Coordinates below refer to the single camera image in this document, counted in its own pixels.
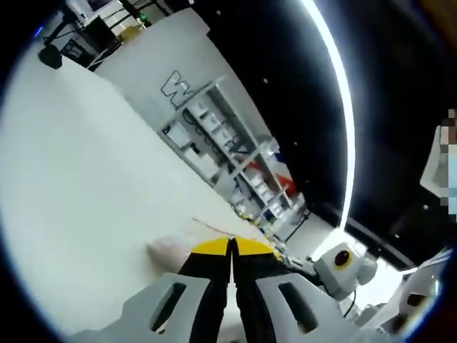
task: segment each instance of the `led light strip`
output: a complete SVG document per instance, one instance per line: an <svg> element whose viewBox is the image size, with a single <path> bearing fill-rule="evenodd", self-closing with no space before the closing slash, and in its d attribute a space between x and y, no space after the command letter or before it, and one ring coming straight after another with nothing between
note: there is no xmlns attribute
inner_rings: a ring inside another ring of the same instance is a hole
<svg viewBox="0 0 457 343"><path fill-rule="evenodd" d="M346 175L346 190L344 194L343 211L341 213L341 221L337 229L344 230L348 221L349 207L351 206L354 173L356 169L356 130L354 127L351 93L349 92L349 84L348 79L346 78L346 72L344 71L343 61L341 61L341 56L336 48L335 41L333 40L326 22L323 20L321 12L319 12L317 6L314 2L312 2L312 0L301 0L301 3L305 6L305 9L313 19L314 24L317 26L323 42L327 47L333 69L335 69L336 80L338 82L343 102L348 151L348 173Z"/></svg>

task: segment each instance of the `black ceiling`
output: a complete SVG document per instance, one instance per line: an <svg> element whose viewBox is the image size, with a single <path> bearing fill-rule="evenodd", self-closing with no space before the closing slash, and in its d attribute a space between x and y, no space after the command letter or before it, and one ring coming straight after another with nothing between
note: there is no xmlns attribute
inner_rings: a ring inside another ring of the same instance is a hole
<svg viewBox="0 0 457 343"><path fill-rule="evenodd" d="M167 2L175 9L189 5ZM332 222L323 209L335 214L343 206L346 131L335 72L311 17L300 0L195 2L209 38L277 138L307 202ZM421 263L445 244L450 229L447 209L419 186L436 125L451 106L446 50L414 9L387 0L316 4L351 90L356 178L350 218ZM363 230L348 229L378 248Z"/></svg>

